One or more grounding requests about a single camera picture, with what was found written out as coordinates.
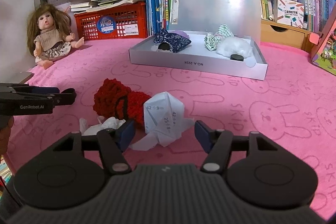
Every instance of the white fluffy object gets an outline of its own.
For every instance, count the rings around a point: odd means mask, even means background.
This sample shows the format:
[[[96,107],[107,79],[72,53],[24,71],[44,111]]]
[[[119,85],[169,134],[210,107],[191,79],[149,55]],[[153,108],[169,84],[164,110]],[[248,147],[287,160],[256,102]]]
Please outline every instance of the white fluffy object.
[[[230,57],[232,54],[239,54],[247,58],[252,56],[252,47],[242,38],[226,37],[217,44],[216,53],[225,57]]]

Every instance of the red basket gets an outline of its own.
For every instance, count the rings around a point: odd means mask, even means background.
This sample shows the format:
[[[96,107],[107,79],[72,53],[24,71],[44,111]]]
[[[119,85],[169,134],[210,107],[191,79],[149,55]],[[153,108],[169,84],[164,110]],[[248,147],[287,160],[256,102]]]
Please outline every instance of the red basket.
[[[113,29],[101,32],[97,23],[103,17],[112,18]],[[76,14],[76,25],[79,37],[85,40],[113,39],[113,38],[146,38],[146,3],[118,6],[97,12]]]

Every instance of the white folded paper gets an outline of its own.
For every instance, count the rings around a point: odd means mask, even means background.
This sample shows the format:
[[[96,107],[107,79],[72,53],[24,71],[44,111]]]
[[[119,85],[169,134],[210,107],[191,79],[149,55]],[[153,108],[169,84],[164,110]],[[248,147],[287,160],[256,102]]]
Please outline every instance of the white folded paper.
[[[146,136],[129,147],[147,151],[157,144],[166,147],[192,127],[194,119],[184,118],[184,104],[168,92],[154,95],[143,105]]]
[[[125,120],[118,120],[115,117],[108,118],[105,122],[103,122],[105,120],[103,116],[98,116],[97,119],[99,124],[91,127],[88,127],[85,119],[79,119],[79,130],[82,133],[82,136],[97,135],[98,131],[107,128],[118,129],[124,122],[126,122]]]

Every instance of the doll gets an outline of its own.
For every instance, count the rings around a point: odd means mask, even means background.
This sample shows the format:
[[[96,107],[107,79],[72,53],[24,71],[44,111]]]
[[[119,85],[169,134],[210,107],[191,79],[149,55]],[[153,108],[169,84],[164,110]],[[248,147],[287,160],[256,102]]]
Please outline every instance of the doll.
[[[35,63],[44,69],[67,56],[71,48],[84,44],[84,37],[73,41],[70,16],[51,4],[42,4],[34,11],[27,24],[27,46]]]

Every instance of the human hand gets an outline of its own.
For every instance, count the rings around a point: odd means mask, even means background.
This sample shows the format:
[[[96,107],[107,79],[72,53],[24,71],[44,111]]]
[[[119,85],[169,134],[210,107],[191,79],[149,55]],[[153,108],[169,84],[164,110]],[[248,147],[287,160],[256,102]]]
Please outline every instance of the human hand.
[[[8,121],[8,124],[5,128],[0,129],[0,155],[3,155],[7,152],[8,141],[11,135],[11,128],[14,125],[14,117],[11,117]]]

